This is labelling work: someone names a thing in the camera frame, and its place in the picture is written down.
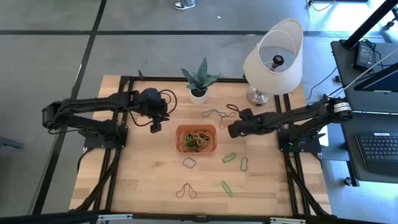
white lampshade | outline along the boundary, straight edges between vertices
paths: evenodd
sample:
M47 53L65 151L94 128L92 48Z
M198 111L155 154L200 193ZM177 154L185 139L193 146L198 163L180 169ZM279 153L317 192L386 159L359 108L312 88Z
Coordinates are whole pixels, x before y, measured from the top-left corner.
M285 19L276 24L256 45L246 58L243 70L246 79L258 91L280 95L294 90L301 82L303 62L303 28L295 19ZM274 47L291 53L293 62L284 71L271 71L271 60L262 60L260 50Z

white cable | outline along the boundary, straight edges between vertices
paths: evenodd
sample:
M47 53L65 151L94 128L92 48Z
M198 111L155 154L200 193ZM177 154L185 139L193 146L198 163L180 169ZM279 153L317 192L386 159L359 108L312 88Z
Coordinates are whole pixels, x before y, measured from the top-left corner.
M344 90L346 90L348 87L350 87L354 82L356 82L359 78L361 78L363 75L365 75L368 71L370 71L370 69L372 69L373 67L375 67L378 63L384 61L384 59L390 57L390 55L392 55L393 53L397 52L398 49L395 49L395 51L389 53L387 56L385 56L384 58L382 58L380 61L378 61L377 63L375 63L374 65L372 65L370 68L368 68L365 72L363 72L362 74L360 74L358 77L356 77L352 82L350 82L346 87L344 87L340 92L338 92L336 96L338 96L340 93L342 93Z
M314 10L320 12L320 11L322 11L322 10L325 10L325 9L329 8L329 6L331 6L331 5L332 5L333 3L335 3L335 2L336 2L336 0L334 0L332 3L330 3L327 7L324 7L323 9L317 9L317 8L315 8L315 7L313 6L313 3L311 3L310 5L314 8Z

orange container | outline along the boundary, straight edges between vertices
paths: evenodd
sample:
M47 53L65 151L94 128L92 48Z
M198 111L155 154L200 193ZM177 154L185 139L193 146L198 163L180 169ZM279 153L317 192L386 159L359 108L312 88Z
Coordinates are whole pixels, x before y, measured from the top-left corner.
M204 150L199 152L187 152L184 151L182 143L185 140L185 135L188 133L195 133L198 131L203 131L204 133L210 132L210 145ZM209 154L216 150L217 147L217 135L216 128L211 124L182 124L177 127L175 131L175 148L178 152L183 154Z

white pot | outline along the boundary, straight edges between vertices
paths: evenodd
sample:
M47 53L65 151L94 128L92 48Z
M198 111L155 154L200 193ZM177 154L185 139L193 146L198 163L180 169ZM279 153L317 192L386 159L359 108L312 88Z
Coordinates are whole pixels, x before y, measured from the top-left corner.
M206 91L206 93L205 93L203 96L201 96L201 97L196 97L196 96L194 96L194 95L192 94L191 90L189 90L189 94L191 95L191 100L192 100L193 103L202 104L202 103L204 103L204 102L207 100L207 91Z

computer monitor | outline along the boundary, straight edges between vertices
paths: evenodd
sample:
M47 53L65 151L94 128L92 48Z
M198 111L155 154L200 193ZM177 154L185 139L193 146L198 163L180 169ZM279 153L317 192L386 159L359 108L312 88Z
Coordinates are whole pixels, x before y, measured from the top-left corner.
M371 78L356 85L354 90L398 93L398 63L375 73Z

